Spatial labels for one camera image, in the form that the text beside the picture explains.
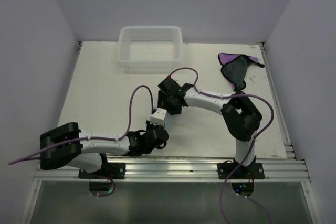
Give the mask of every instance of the white basket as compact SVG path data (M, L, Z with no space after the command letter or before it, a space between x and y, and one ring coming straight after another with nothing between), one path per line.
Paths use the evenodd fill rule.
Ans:
M174 68L182 60L177 26L127 26L121 29L118 62L126 68Z

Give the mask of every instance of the black and purple cloth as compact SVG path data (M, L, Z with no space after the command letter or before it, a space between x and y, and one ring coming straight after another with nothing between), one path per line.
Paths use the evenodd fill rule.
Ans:
M246 88L244 81L247 68L252 64L256 64L261 68L265 65L258 62L257 57L247 55L233 55L221 53L218 55L219 63L222 65L220 69L222 75L232 83L234 91L240 91Z

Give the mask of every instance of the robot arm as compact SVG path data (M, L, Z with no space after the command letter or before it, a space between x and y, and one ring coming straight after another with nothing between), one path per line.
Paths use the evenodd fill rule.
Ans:
M169 138L164 129L166 114L166 110L158 109L152 114L150 121L146 122L146 130L130 131L127 137L118 141L113 141L117 138L110 135L80 130L75 122L57 127L40 136L41 149L65 140L82 140L42 152L41 169L58 169L67 165L93 173L107 165L105 153L114 156L141 156L150 154L154 148L164 148Z
M244 159L263 118L248 97L225 99L224 97L230 94L209 91L204 92L208 95L204 95L197 92L192 84L186 83L180 86L169 76L158 87L160 88L158 107L167 109L171 115L181 114L183 106L198 107L222 115L229 132L236 139L235 162L240 163ZM255 160L253 146L242 165L247 167Z
M236 139L235 161L240 163L243 160L262 119L248 97L224 99L229 95L207 92L213 96L209 97L197 92L192 84L180 86L170 77L164 79L158 87L158 109L146 122L146 130L130 131L121 140L107 141L116 138L80 130L77 123L65 124L42 134L40 147L45 148L69 139L83 140L42 152L41 169L57 169L68 165L93 173L106 165L105 153L115 156L141 156L150 154L154 148L164 148L169 138L164 129L165 117L167 113L181 114L183 106L199 107L222 115L231 135ZM243 166L249 166L255 158L253 149Z

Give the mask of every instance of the purple cable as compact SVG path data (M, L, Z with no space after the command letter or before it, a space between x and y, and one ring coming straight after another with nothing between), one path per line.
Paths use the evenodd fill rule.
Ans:
M247 159L248 155L250 154L250 152L252 151L252 148L254 146L254 143L255 143L255 139L262 133L264 132L270 125L271 123L273 122L273 119L274 119L274 110L272 108L272 105L266 101L264 98L262 97L259 97L257 95L254 95L254 94L233 94L233 95L229 95L229 96L226 96L226 97L221 97L221 96L218 96L218 95L213 95L213 94L208 94L208 93L205 93L205 92L202 92L200 91L196 84L197 84L197 81L198 81L198 78L199 78L199 74L197 72L197 70L193 69L193 68L189 68L189 67L183 67L183 68L177 68L175 69L173 72L171 72L170 75L172 75L173 73L179 71L179 70L183 70L183 69L186 69L186 70L191 70L193 71L195 74L196 74L196 79L194 81L194 89L196 90L196 92L202 94L202 95L205 95L207 97L211 97L211 98L217 98L217 99L229 99L229 98L237 98L237 97L252 97L252 98L256 98L258 100L261 100L262 102L266 103L266 105L269 107L270 111L271 111L271 118L269 120L269 122L265 125L265 127L263 127L253 138L252 142L251 142L251 145L250 145L250 148L248 149L247 153L246 153L246 156L243 158L243 160L238 164L238 166L233 169L232 172L229 173L229 175L227 175L227 177L225 178L225 181L222 185L222 188L221 188L221 191L220 191L220 196L219 196L219 204L220 204L220 207L221 207L221 212L222 212L222 215L224 217L224 219L226 220L226 222L228 224L230 224L230 220L228 219L228 217L226 216L225 214L225 211L224 211L224 207L223 207L223 192L224 192L224 189L225 189L225 186L227 184L227 181L231 178L232 174L234 174L241 166L242 164L245 162L245 160ZM251 201L253 201L254 203L258 204L267 214L267 217L268 217L268 223L272 223L272 219L270 217L270 214L269 212L267 211L266 207L263 206L260 202L256 201L255 199L252 199L252 198L247 198Z
M102 136L92 136L91 139L98 139L98 140L108 140L108 141L120 141L122 140L124 137L126 137L127 133L129 132L130 128L131 128L131 121L132 121L132 103L133 103L133 98L135 93L140 89L140 88L145 88L148 90L149 95L151 97L151 105L152 105L152 110L154 109L154 102L153 102L153 94L152 91L150 90L150 88L146 85L140 85L138 87L136 87L136 89L133 91L133 93L131 94L131 99L130 99L130 104L129 104L129 117L128 117L128 126L127 129L125 131L125 133L120 137L120 138L108 138L108 137L102 137Z
M40 153L45 152L47 150L50 150L52 148L59 147L59 146L64 145L64 144L70 144L70 143L77 142L77 141L87 140L87 139L88 139L87 137L80 137L80 138L65 140L63 142L59 142L57 144L53 144L53 145L47 146L45 148L42 148L42 149L40 149L38 151L35 151L35 152L33 152L33 153L31 153L27 156L24 156L24 157L18 158L16 160L10 161L8 164L9 165L14 165L14 164L22 162L22 161L31 160L31 157L36 156L37 154L40 154Z
M111 183L113 185L113 189L110 189L110 191L107 194L93 194L93 193L91 193L92 195L94 195L96 197L106 197L106 196L109 196L109 195L113 194L114 191L116 190L117 186L116 186L116 183L113 181L112 178L110 178L110 177L104 177L104 176L100 176L100 175L96 175L96 174L91 174L91 173L88 173L86 170L83 170L83 169L82 169L82 171L85 172L85 173L87 173L87 174L89 174L89 175L92 175L92 176L94 176L96 178L107 179L107 180L111 181Z
M127 135L128 131L130 130L130 127L131 127L133 98L134 98L135 93L140 88L146 88L149 91L149 94L150 94L150 97L151 97L151 106L152 106L152 110L153 110L153 108L154 108L154 102L153 102L152 91L150 90L150 88L148 86L146 86L146 85L140 85L140 86L136 87L136 89L133 91L133 93L131 95L130 104L129 104L129 119L128 119L128 126L127 126L127 129L126 129L126 132L119 139L108 138L108 137L101 137L101 136L92 136L91 139L107 140L107 141L119 141L119 140L122 140ZM64 144L70 144L70 143L73 143L73 142L82 141L82 140L88 140L88 138L87 137L80 137L80 138L65 140L65 141L59 142L57 144L53 144L53 145L50 145L50 146L45 147L43 149L40 149L40 150L38 150L36 152L33 152L33 153L31 153L31 154L29 154L27 156L24 156L24 157L18 158L16 160L10 161L8 164L9 165L14 165L14 164L22 162L22 161L36 160L36 159L39 159L39 157L36 157L36 158L33 158L33 159L32 159L32 157L36 156L36 155L38 155L38 154L40 154L42 152L45 152L45 151L47 151L49 149L52 149L52 148L55 148L55 147L58 147L58 146L61 146L61 145L64 145Z

